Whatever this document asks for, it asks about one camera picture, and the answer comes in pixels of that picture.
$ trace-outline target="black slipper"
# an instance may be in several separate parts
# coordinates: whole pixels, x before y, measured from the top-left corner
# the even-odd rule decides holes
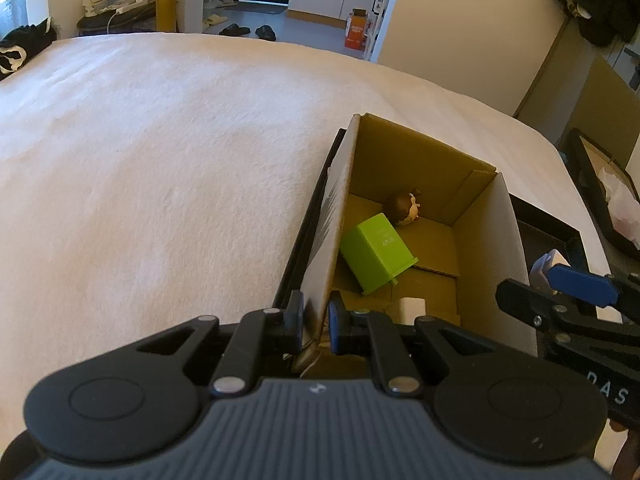
[[[255,35],[261,40],[276,41],[276,33],[269,25],[263,25],[255,29]]]
[[[251,32],[249,27],[239,27],[237,23],[232,23],[228,27],[223,28],[218,35],[219,36],[231,36],[237,38],[238,36],[244,36]]]

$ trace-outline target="white bedsheet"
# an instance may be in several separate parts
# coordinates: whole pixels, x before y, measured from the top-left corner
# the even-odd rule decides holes
[[[0,82],[0,450],[46,374],[199,314],[268,306],[337,130],[372,112],[504,173],[580,229],[540,134],[347,56],[245,38],[60,41]]]

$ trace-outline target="floor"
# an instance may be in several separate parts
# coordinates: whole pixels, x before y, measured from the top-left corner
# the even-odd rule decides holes
[[[338,54],[362,59],[362,51],[353,50],[344,46],[344,30],[321,23],[304,22],[281,14],[262,14],[260,12],[245,12],[233,10],[233,7],[204,11],[204,18],[210,14],[228,17],[228,21],[207,28],[205,34],[217,34],[231,23],[237,23],[240,27],[249,27],[251,33],[247,38],[255,38],[255,29],[261,25],[269,25],[276,33],[277,41],[312,46],[321,50],[330,50]]]

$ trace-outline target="white cable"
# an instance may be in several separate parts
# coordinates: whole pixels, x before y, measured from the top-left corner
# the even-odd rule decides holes
[[[117,14],[117,12],[114,12],[113,16],[111,16],[109,18],[109,21],[107,22],[107,35],[109,34],[109,25],[111,25],[111,20],[116,17],[116,14]]]

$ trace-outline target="green plastic container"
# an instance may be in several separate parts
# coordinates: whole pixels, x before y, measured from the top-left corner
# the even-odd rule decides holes
[[[342,237],[340,254],[358,279],[363,296],[392,282],[418,261],[386,218],[379,213]]]

